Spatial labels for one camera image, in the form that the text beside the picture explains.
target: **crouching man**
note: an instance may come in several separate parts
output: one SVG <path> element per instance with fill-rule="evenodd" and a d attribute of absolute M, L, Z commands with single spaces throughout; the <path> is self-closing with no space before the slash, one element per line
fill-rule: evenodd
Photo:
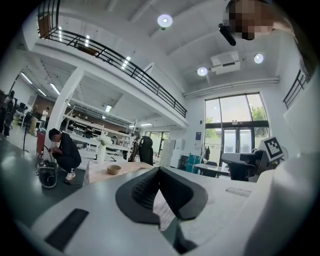
<path fill-rule="evenodd" d="M 65 179 L 71 181 L 76 176 L 74 168 L 81 164 L 81 156 L 76 144 L 69 134 L 61 133 L 55 128 L 49 131 L 49 139 L 52 142 L 60 142 L 59 148 L 55 146 L 50 148 L 49 152 L 52 153 L 57 164 L 68 173 Z"/>

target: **brown bowl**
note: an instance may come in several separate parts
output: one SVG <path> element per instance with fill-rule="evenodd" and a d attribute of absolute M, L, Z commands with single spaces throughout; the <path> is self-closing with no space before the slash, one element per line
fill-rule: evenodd
<path fill-rule="evenodd" d="M 106 172 L 110 175 L 117 175 L 119 173 L 119 171 L 121 170 L 121 167 L 119 165 L 109 165 L 107 168 L 106 168 Z"/>

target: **white vase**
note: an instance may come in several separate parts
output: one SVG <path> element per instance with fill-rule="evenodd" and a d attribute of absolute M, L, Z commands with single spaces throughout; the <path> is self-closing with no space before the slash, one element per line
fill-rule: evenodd
<path fill-rule="evenodd" d="M 103 162 L 105 161 L 105 157 L 106 157 L 106 146 L 100 145 L 97 152 L 97 156 L 96 156 L 96 160 L 98 164 L 103 164 Z"/>

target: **sneaker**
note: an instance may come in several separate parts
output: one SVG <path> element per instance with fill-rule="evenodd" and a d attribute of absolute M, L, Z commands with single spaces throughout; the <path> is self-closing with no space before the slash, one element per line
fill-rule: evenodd
<path fill-rule="evenodd" d="M 69 172 L 69 173 L 67 174 L 67 176 L 65 177 L 65 179 L 66 179 L 68 182 L 70 182 L 70 181 L 73 180 L 74 177 L 76 177 L 76 174 L 75 174 L 74 170 L 71 170 L 71 172 Z"/>

